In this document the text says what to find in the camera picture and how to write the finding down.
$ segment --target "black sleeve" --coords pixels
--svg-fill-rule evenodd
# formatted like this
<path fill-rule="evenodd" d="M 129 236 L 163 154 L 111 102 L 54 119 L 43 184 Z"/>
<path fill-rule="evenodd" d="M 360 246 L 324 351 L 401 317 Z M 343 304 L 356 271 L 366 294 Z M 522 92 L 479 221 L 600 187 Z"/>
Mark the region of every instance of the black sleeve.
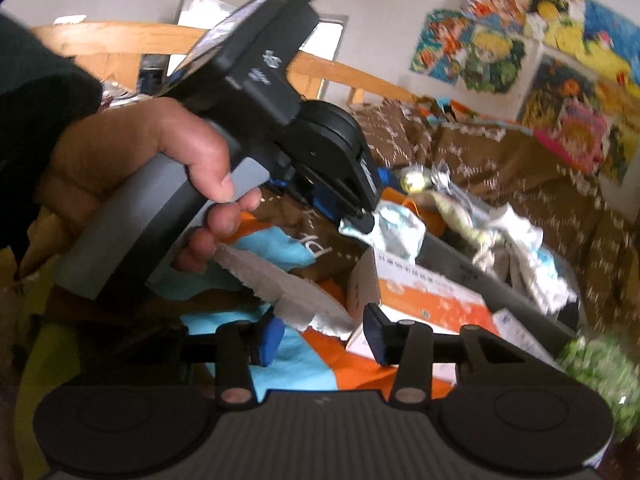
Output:
<path fill-rule="evenodd" d="M 60 133 L 95 113 L 99 81 L 0 14 L 0 248 L 19 260 L 38 207 L 32 195 Z"/>

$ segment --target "handheld device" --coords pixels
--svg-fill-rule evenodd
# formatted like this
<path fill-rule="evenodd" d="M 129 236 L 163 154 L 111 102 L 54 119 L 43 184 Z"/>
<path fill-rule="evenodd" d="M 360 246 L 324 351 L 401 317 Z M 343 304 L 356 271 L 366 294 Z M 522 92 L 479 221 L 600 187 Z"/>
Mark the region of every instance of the handheld device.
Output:
<path fill-rule="evenodd" d="M 319 21 L 310 1 L 251 0 L 196 42 L 161 95 L 225 137 L 235 199 L 270 178 L 288 182 L 297 198 L 320 184 L 370 232 L 382 184 L 358 123 L 335 105 L 303 100 L 287 82 L 287 66 Z M 60 259 L 56 283 L 110 306 L 134 303 L 210 206 L 181 164 L 156 155 L 98 210 Z"/>
<path fill-rule="evenodd" d="M 613 430 L 605 401 L 478 326 L 433 334 L 368 304 L 376 361 L 399 365 L 388 401 L 361 390 L 272 391 L 258 402 L 249 364 L 267 364 L 257 356 L 268 352 L 249 348 L 277 344 L 268 327 L 223 325 L 194 342 L 165 330 L 164 344 L 146 338 L 55 389 L 33 420 L 48 478 L 600 478 L 593 467 Z M 216 362 L 214 399 L 188 385 L 184 365 L 202 359 Z M 458 364 L 440 400 L 434 362 Z"/>

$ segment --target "ribbed gray panel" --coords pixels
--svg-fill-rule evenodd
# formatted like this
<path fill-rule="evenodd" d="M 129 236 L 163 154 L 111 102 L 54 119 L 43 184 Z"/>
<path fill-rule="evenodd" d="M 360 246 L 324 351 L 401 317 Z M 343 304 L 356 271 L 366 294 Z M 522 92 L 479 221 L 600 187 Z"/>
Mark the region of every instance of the ribbed gray panel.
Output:
<path fill-rule="evenodd" d="M 199 450 L 148 480 L 515 478 L 469 462 L 443 443 L 426 416 L 394 410 L 374 392 L 273 392 L 255 410 L 225 415 Z M 599 478 L 585 470 L 562 480 Z"/>

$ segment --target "device screen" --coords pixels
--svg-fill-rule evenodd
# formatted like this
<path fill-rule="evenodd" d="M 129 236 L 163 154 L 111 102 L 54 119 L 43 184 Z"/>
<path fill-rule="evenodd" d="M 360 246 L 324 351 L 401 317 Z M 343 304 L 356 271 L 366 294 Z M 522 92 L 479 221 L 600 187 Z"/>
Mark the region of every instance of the device screen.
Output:
<path fill-rule="evenodd" d="M 246 5 L 240 7 L 236 12 L 231 14 L 228 18 L 222 20 L 209 32 L 206 32 L 187 53 L 187 56 L 178 65 L 174 73 L 178 73 L 181 68 L 187 66 L 189 63 L 198 59 L 208 52 L 215 51 L 225 38 L 231 33 L 240 23 L 244 22 L 247 17 L 255 12 L 266 0 L 252 0 Z"/>

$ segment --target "device handle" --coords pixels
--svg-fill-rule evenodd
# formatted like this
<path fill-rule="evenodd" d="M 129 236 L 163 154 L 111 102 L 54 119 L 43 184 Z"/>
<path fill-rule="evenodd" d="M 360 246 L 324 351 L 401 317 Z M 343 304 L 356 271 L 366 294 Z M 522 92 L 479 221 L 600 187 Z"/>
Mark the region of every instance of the device handle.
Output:
<path fill-rule="evenodd" d="M 247 157 L 231 177 L 236 200 L 270 174 Z M 58 261 L 56 284 L 96 300 L 123 273 L 140 284 L 158 280 L 184 244 L 185 231 L 201 225 L 211 205 L 191 185 L 181 163 L 157 154 L 98 209 L 91 225 Z"/>

